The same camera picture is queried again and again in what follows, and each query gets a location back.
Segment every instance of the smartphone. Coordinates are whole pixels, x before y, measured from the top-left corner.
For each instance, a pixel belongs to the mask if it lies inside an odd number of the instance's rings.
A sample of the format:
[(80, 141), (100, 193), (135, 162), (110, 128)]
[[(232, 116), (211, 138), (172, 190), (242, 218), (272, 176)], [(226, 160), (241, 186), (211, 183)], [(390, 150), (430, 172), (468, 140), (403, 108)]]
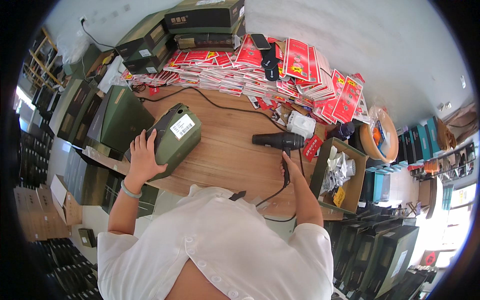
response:
[(271, 48), (270, 44), (267, 42), (267, 39), (261, 33), (254, 33), (250, 35), (252, 37), (255, 47), (259, 50), (269, 50)]

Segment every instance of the open cardboard box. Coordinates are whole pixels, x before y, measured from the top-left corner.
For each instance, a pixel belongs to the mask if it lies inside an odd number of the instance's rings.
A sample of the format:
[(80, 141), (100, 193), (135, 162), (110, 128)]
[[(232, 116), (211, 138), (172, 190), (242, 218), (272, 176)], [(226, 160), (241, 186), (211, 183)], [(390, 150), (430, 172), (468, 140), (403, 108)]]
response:
[(53, 176), (52, 184), (53, 205), (57, 209), (60, 218), (66, 225), (82, 223), (82, 206), (77, 203), (72, 193), (67, 189), (63, 176)]
[[(320, 195), (322, 182), (324, 181), (325, 173), (327, 172), (328, 168), (327, 160), (330, 156), (330, 149), (332, 146), (337, 148), (338, 153), (345, 152), (349, 159), (354, 159), (356, 166), (355, 175), (352, 176), (350, 180), (345, 182), (345, 184), (342, 186), (342, 188), (345, 190), (345, 199), (340, 207), (333, 203), (333, 198), (327, 192), (324, 192), (322, 195)], [(310, 182), (310, 190), (313, 192), (315, 197), (318, 199), (319, 196), (323, 196), (323, 201), (319, 202), (320, 205), (329, 209), (341, 211), (346, 214), (355, 214), (360, 199), (367, 159), (367, 155), (337, 138), (331, 138), (324, 141), (320, 147), (317, 164), (315, 165), (312, 180)]]

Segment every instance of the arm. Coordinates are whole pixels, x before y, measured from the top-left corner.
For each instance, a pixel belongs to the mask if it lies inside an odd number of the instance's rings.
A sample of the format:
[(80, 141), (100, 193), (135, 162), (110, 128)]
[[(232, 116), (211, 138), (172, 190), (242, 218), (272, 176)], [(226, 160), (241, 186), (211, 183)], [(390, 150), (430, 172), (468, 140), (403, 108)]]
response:
[[(290, 173), (290, 181), (293, 183), (295, 190), (295, 207), (297, 214), (297, 224), (312, 223), (324, 226), (324, 218), (318, 200), (313, 195), (310, 187), (302, 175), (299, 167), (288, 157), (285, 151), (282, 153), (283, 158), (287, 162), (288, 171)], [(282, 175), (285, 173), (280, 164)]]
[[(167, 164), (159, 166), (155, 162), (154, 140), (156, 129), (145, 139), (144, 129), (134, 141), (130, 143), (132, 159), (130, 170), (125, 177), (125, 187), (132, 193), (139, 194), (147, 180), (167, 169)], [(120, 191), (108, 218), (108, 232), (115, 234), (130, 234), (135, 232), (138, 199), (127, 195), (123, 189)]]

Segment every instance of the white blouse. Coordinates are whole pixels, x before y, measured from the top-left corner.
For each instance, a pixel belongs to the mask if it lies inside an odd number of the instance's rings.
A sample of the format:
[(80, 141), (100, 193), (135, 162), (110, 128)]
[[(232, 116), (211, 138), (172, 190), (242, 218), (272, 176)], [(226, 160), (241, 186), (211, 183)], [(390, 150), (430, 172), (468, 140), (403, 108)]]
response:
[(298, 225), (288, 243), (253, 204), (233, 193), (193, 185), (177, 207), (138, 239), (98, 235), (98, 288), (104, 299), (164, 299), (190, 258), (222, 293), (236, 300), (323, 300), (333, 292), (330, 238)]

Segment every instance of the yellow tag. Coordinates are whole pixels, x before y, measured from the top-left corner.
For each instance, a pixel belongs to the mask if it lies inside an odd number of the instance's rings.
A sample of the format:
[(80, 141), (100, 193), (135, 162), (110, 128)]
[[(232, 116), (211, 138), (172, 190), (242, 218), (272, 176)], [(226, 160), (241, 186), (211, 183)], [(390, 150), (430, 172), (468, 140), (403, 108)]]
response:
[(340, 207), (342, 206), (344, 199), (345, 199), (345, 191), (340, 186), (338, 187), (338, 191), (336, 192), (335, 196), (333, 196), (333, 203), (335, 203), (337, 207)]

